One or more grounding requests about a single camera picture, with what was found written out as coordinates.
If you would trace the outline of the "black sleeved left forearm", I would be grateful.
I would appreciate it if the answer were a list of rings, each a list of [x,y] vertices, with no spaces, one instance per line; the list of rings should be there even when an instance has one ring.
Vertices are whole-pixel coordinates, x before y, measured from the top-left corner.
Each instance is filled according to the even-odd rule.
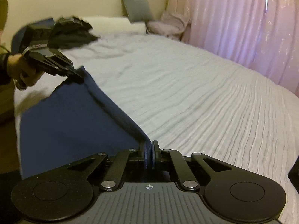
[[[7,71],[8,58],[10,55],[11,53],[0,54],[0,86],[7,85],[11,82],[11,77]]]

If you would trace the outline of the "person left hand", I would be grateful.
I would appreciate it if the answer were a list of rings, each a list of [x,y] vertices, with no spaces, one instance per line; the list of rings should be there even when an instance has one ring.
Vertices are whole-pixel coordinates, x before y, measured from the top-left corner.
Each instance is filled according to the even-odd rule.
[[[44,75],[29,65],[21,54],[10,55],[7,60],[8,76],[13,79],[16,88],[20,91],[34,86]]]

